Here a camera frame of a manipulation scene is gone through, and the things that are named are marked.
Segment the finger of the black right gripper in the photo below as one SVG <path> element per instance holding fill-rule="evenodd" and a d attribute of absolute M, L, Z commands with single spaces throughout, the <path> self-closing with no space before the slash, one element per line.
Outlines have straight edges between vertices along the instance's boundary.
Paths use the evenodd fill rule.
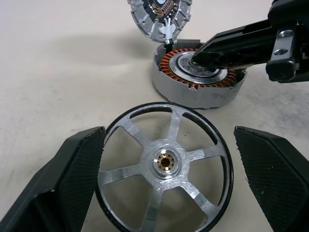
<path fill-rule="evenodd" d="M 205 46 L 274 45 L 274 29 L 269 20 L 262 20 L 235 29 L 217 33 Z"/>
<path fill-rule="evenodd" d="M 192 61 L 213 69 L 236 69 L 266 63 L 271 58 L 276 32 L 237 28 L 218 33 L 196 51 Z"/>

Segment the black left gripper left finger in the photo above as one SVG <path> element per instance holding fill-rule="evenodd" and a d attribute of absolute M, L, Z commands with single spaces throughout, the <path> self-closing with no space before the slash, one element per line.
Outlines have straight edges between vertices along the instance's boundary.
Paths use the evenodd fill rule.
<path fill-rule="evenodd" d="M 95 127 L 67 138 L 0 221 L 0 232 L 80 232 L 97 184 L 106 136 Z"/>

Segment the silver round motor lid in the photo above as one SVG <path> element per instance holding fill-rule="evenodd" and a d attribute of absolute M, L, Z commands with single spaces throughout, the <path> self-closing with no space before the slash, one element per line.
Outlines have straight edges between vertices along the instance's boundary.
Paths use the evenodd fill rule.
<path fill-rule="evenodd" d="M 131 15 L 140 31 L 152 41 L 165 43 L 159 29 L 165 25 L 164 19 L 171 18 L 176 26 L 172 40 L 175 41 L 190 20 L 193 0 L 127 0 Z"/>

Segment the silver spoked rotor black rim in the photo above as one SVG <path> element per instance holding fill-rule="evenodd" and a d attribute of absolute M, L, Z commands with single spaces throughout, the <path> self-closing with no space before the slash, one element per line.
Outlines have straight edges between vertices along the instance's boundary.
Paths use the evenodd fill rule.
<path fill-rule="evenodd" d="M 151 112 L 170 112 L 171 123 L 164 139 L 149 140 L 133 123 L 132 119 Z M 202 128 L 212 139 L 214 146 L 186 151 L 178 142 L 177 135 L 182 119 L 187 118 Z M 157 216 L 164 191 L 182 188 L 204 213 L 207 220 L 195 232 L 210 232 L 225 213 L 233 191 L 234 170 L 230 151 L 216 127 L 195 110 L 176 103 L 151 102 L 136 106 L 116 118 L 107 128 L 105 141 L 122 128 L 143 149 L 138 164 L 110 171 L 100 171 L 95 194 L 109 221 L 120 232 L 155 232 Z M 188 179 L 190 165 L 194 161 L 219 157 L 224 172 L 223 191 L 217 205 L 212 204 Z M 122 179 L 141 175 L 152 186 L 152 197 L 147 206 L 142 226 L 137 230 L 126 225 L 112 210 L 104 194 L 104 187 Z"/>

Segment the grey motor housing copper windings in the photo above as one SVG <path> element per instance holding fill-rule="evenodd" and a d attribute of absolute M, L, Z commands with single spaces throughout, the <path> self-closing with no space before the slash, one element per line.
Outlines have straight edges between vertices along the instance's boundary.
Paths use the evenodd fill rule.
<path fill-rule="evenodd" d="M 199 40 L 177 40 L 171 50 L 160 45 L 154 54 L 152 82 L 169 102 L 193 109 L 221 108 L 232 102 L 247 76 L 246 70 L 208 69 L 195 66 Z"/>

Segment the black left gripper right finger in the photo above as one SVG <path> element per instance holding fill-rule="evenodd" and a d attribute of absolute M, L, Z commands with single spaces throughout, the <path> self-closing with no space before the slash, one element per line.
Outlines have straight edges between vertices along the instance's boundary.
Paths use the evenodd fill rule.
<path fill-rule="evenodd" d="M 248 183 L 274 232 L 309 232 L 309 161 L 285 138 L 237 126 Z"/>

